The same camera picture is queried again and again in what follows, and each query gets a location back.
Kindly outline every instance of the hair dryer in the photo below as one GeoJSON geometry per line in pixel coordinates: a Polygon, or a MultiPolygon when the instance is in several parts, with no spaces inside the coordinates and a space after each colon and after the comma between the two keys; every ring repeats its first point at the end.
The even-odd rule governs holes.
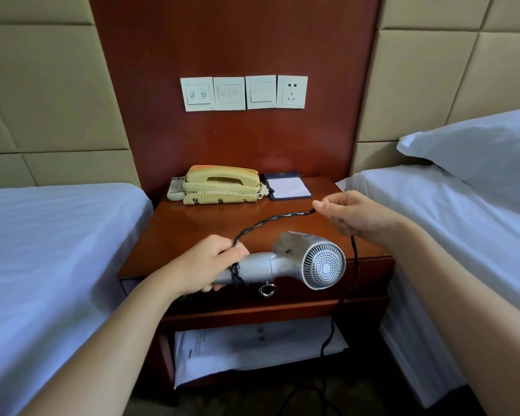
{"type": "MultiPolygon", "coordinates": [[[[272,252],[250,254],[239,265],[239,275],[248,283],[288,276],[299,279],[310,289],[320,290],[333,286],[341,279],[345,273],[346,259],[341,249],[327,239],[288,231],[279,235],[272,252]]],[[[215,279],[215,283],[225,285],[232,282],[229,269],[222,271],[215,279]]]]}

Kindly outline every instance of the mattress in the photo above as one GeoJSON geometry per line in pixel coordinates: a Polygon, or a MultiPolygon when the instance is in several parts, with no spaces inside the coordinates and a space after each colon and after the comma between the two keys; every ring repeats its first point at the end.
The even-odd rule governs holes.
{"type": "MultiPolygon", "coordinates": [[[[520,310],[520,215],[485,202],[441,168],[363,171],[339,184],[422,226],[474,276],[520,310]]],[[[381,334],[421,404],[429,407],[466,382],[398,266],[381,334]]]]}
{"type": "Polygon", "coordinates": [[[126,183],[0,189],[0,416],[123,300],[115,275],[152,213],[126,183]]]}

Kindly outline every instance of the telephone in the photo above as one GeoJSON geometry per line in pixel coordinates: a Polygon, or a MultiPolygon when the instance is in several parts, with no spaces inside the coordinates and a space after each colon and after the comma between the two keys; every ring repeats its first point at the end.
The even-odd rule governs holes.
{"type": "Polygon", "coordinates": [[[183,181],[183,204],[254,202],[268,195],[254,169],[195,165],[183,181]]]}

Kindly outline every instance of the white pillow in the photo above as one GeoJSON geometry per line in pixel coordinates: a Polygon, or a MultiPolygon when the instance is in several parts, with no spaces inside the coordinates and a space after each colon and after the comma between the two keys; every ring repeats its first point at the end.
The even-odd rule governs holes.
{"type": "Polygon", "coordinates": [[[520,110],[404,136],[397,150],[423,157],[483,197],[520,213],[520,110]]]}

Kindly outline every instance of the wall switch panel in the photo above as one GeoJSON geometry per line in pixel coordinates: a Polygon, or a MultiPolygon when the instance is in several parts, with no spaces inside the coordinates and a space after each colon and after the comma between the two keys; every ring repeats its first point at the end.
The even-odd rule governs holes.
{"type": "Polygon", "coordinates": [[[212,77],[182,77],[185,111],[215,111],[212,77]]]}
{"type": "Polygon", "coordinates": [[[214,77],[216,111],[244,111],[244,77],[214,77]]]}
{"type": "Polygon", "coordinates": [[[246,76],[247,109],[276,107],[276,76],[246,76]]]}
{"type": "Polygon", "coordinates": [[[304,109],[306,76],[277,76],[277,107],[304,109]]]}

